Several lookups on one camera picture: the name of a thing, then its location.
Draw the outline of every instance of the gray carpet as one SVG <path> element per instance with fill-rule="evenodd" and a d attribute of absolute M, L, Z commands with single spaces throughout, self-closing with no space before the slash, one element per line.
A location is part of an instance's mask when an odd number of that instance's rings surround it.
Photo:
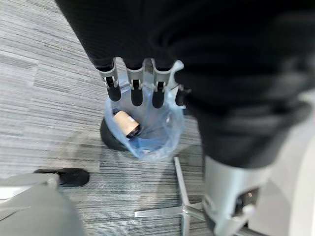
<path fill-rule="evenodd" d="M 52 0 L 0 1 L 0 177 L 80 167 L 90 183 L 64 192 L 89 236 L 179 236 L 180 218 L 135 219 L 180 204 L 174 164 L 140 162 L 99 136 L 106 89 Z M 178 151 L 192 203 L 202 194 L 200 139 L 187 118 Z M 193 221 L 191 235 L 209 235 Z"/>

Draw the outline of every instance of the gray pants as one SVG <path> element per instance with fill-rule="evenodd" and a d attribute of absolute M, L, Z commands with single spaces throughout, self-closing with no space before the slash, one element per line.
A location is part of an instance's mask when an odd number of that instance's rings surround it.
<path fill-rule="evenodd" d="M 0 235 L 84 236 L 75 207 L 58 186 L 55 174 L 0 179 Z"/>

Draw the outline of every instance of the blue plastic bag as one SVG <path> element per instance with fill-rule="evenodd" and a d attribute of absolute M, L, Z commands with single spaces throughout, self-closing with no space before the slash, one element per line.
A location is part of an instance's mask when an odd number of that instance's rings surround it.
<path fill-rule="evenodd" d="M 152 74 L 145 73 L 144 77 L 145 81 L 153 81 Z M 144 83 L 143 103 L 135 107 L 126 73 L 119 75 L 119 82 L 121 99 L 105 100 L 104 119 L 111 133 L 141 160 L 158 162 L 172 157 L 185 126 L 183 110 L 176 105 L 174 96 L 167 88 L 164 105 L 156 109 L 152 105 L 153 84 Z M 139 134 L 128 139 L 114 121 L 113 110 L 127 112 L 134 118 L 141 125 Z"/>

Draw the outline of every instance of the black rubber tip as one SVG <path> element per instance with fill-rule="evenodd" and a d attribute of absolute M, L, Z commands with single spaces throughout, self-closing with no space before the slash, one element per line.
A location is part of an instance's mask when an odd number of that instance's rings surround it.
<path fill-rule="evenodd" d="M 178 106 L 184 106 L 184 98 L 185 98 L 186 93 L 183 92 L 182 90 L 178 90 L 176 97 L 175 97 L 175 102 Z"/>
<path fill-rule="evenodd" d="M 131 90 L 131 101 L 134 106 L 138 107 L 143 102 L 142 89 L 132 89 Z"/>
<path fill-rule="evenodd" d="M 60 185 L 64 187 L 80 187 L 90 180 L 90 173 L 80 168 L 39 169 L 37 174 L 58 174 Z"/>
<path fill-rule="evenodd" d="M 122 97 L 119 85 L 116 88 L 115 87 L 108 88 L 107 92 L 108 92 L 108 96 L 109 96 L 110 100 L 112 100 L 114 102 L 119 101 L 119 99 Z"/>
<path fill-rule="evenodd" d="M 157 92 L 153 92 L 153 97 L 152 97 L 152 105 L 155 108 L 161 108 L 164 103 L 164 92 L 158 90 Z"/>

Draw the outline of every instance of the floor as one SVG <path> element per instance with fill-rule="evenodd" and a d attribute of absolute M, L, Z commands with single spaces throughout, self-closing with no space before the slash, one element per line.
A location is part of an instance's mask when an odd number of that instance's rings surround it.
<path fill-rule="evenodd" d="M 118 67 L 122 72 L 123 64 Z M 0 177 L 80 167 L 92 178 L 64 193 L 88 236 L 179 236 L 180 218 L 135 219 L 135 210 L 180 204 L 172 160 L 150 164 L 108 149 L 99 126 L 106 89 L 52 0 L 0 1 Z M 192 203 L 201 199 L 196 122 L 177 150 Z M 193 221 L 191 235 L 209 235 Z"/>

